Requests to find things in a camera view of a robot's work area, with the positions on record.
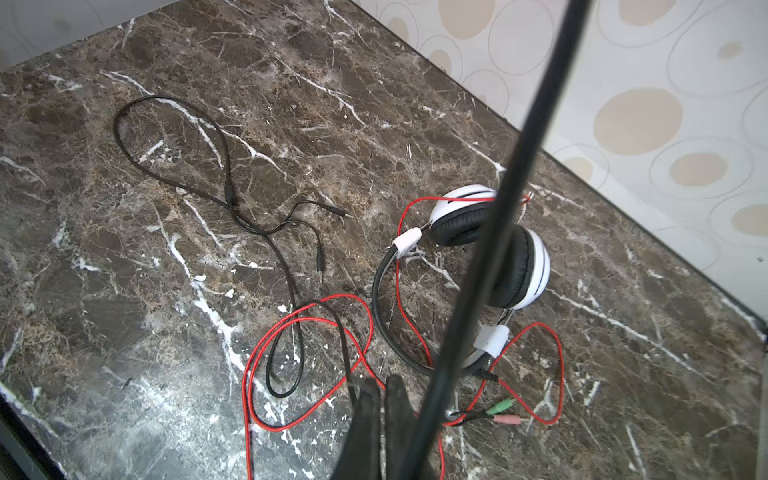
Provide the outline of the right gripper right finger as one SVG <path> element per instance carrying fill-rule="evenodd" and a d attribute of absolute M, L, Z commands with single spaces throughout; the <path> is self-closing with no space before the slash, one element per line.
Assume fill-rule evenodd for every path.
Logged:
<path fill-rule="evenodd" d="M 387 480 L 400 479 L 399 467 L 410 451 L 410 436 L 416 423 L 417 415 L 409 401 L 402 377 L 397 374 L 389 376 L 384 394 L 385 478 Z"/>

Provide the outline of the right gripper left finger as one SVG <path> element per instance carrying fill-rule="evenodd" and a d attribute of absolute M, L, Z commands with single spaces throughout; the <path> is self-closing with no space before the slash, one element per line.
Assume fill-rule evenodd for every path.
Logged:
<path fill-rule="evenodd" d="M 331 479 L 376 480 L 381 478 L 381 396 L 373 378 L 356 382 L 359 398 L 339 460 Z"/>

